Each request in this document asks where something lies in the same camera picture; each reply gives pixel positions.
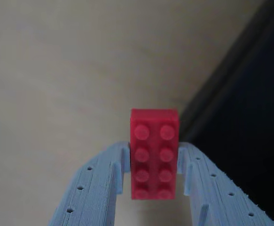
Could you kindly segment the pale plastic gripper finger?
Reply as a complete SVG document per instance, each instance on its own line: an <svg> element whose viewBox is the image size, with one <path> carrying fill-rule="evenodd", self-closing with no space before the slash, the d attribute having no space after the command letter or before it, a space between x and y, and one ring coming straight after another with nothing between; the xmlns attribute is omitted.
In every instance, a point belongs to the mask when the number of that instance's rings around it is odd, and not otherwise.
<svg viewBox="0 0 274 226"><path fill-rule="evenodd" d="M178 173L194 226L274 226L274 221L194 145L179 144Z"/></svg>
<svg viewBox="0 0 274 226"><path fill-rule="evenodd" d="M130 171L128 142L117 142L78 169L56 208L51 226L112 226L117 195Z"/></svg>

